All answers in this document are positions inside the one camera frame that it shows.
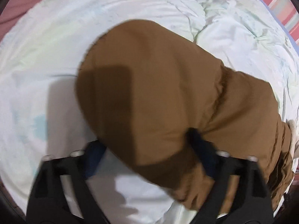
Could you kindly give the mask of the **pale floral white duvet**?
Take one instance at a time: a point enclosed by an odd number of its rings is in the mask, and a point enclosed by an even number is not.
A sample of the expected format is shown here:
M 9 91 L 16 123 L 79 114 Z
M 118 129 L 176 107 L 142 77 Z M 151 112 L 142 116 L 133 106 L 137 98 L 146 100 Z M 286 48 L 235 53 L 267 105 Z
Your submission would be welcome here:
M 1 41 L 1 178 L 25 215 L 44 160 L 68 157 L 95 140 L 103 143 L 78 103 L 78 71 L 101 36 L 131 20 L 155 22 L 225 67 L 268 82 L 291 130 L 294 179 L 298 50 L 261 0 L 42 0 Z M 201 207 L 186 208 L 105 147 L 86 183 L 107 223 L 192 223 Z M 71 213 L 81 217 L 70 176 L 61 181 Z M 239 176 L 230 177 L 219 217 L 230 211 L 238 182 Z M 291 183 L 272 207 L 274 219 Z

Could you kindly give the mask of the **pink bed sheet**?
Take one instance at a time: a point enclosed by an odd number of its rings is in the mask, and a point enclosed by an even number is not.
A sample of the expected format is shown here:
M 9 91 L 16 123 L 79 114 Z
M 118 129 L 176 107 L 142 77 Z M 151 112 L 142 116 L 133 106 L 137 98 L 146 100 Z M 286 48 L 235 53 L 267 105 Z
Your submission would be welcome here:
M 41 0 L 9 0 L 1 14 L 1 40 L 18 20 Z

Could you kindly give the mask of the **brown jacket with fleece collar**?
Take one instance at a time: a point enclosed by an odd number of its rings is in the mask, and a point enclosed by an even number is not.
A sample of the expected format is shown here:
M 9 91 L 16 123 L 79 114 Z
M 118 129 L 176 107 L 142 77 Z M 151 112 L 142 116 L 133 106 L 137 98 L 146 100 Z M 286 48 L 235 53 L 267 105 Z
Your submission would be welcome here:
M 213 185 L 189 128 L 233 157 L 257 157 L 273 208 L 293 179 L 291 130 L 271 85 L 155 22 L 127 21 L 101 36 L 81 63 L 76 94 L 113 154 L 188 209 Z

